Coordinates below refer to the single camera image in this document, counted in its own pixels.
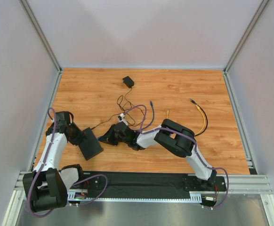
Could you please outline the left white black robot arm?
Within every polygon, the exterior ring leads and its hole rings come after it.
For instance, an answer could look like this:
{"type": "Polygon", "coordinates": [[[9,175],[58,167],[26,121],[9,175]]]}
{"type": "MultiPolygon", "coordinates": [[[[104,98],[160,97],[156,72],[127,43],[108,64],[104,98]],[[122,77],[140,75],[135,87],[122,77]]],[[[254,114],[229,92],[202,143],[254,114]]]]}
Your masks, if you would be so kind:
{"type": "Polygon", "coordinates": [[[68,141],[77,138],[79,128],[74,125],[70,112],[48,113],[53,124],[46,132],[46,145],[42,156],[32,172],[23,177],[28,210],[36,217],[47,216],[53,209],[66,206],[68,190],[79,180],[80,165],[68,166],[58,171],[62,153],[68,141]]]}

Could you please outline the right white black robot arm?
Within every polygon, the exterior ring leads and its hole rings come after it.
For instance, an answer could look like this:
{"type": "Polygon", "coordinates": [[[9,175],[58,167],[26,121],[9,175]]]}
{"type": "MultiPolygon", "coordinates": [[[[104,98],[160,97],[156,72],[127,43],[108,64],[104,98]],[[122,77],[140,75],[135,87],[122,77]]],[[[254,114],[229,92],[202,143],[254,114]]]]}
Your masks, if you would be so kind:
{"type": "Polygon", "coordinates": [[[184,158],[193,168],[201,186],[211,187],[217,172],[201,154],[194,137],[192,130],[164,119],[160,126],[148,131],[132,130],[124,122],[113,124],[99,141],[110,145],[125,143],[135,151],[159,144],[175,156],[184,158]]]}

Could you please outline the black network switch box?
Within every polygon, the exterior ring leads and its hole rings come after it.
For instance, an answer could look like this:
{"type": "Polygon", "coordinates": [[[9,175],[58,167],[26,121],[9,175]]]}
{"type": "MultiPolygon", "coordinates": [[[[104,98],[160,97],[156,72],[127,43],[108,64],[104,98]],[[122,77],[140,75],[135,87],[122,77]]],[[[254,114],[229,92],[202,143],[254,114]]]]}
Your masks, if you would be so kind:
{"type": "Polygon", "coordinates": [[[91,128],[87,128],[82,132],[84,135],[79,144],[79,149],[81,150],[85,160],[88,161],[96,155],[102,153],[104,149],[101,147],[91,128]]]}

